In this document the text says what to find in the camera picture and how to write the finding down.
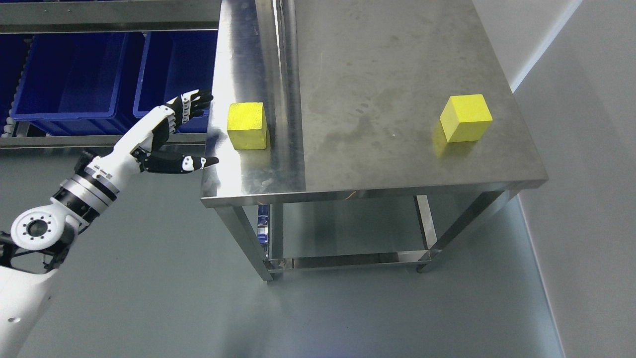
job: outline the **yellow cube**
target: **yellow cube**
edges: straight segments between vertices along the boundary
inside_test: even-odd
[[[450,96],[439,116],[446,141],[476,141],[492,123],[492,116],[481,94]]]
[[[267,121],[263,103],[232,103],[228,113],[228,135],[236,150],[265,149]]]

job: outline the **shelf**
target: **shelf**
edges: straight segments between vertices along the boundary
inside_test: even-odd
[[[202,145],[205,133],[176,133],[165,145]],[[1,138],[0,149],[112,147],[121,135]]]
[[[0,33],[217,29],[221,0],[0,3]]]

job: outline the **blue plastic crate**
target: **blue plastic crate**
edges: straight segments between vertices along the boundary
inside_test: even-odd
[[[149,32],[137,80],[133,113],[141,118],[159,104],[193,89],[211,89],[216,54],[216,31]],[[207,130],[209,111],[179,128]]]
[[[0,53],[0,124],[4,126],[27,58],[27,43],[24,42],[24,37],[0,34]]]
[[[141,33],[36,35],[11,116],[54,136],[122,134],[132,103]]]

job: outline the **robotic arm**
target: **robotic arm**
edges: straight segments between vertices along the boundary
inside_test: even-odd
[[[52,298],[56,275],[75,238],[90,226],[136,173],[191,173],[218,163],[215,157],[164,152],[170,134],[210,105],[210,91],[193,90],[153,108],[99,157],[85,150],[75,174],[51,197],[51,204],[20,214],[11,234],[0,231],[0,358],[15,357]],[[17,253],[19,248],[26,252]],[[37,275],[11,265],[31,252],[52,256]]]

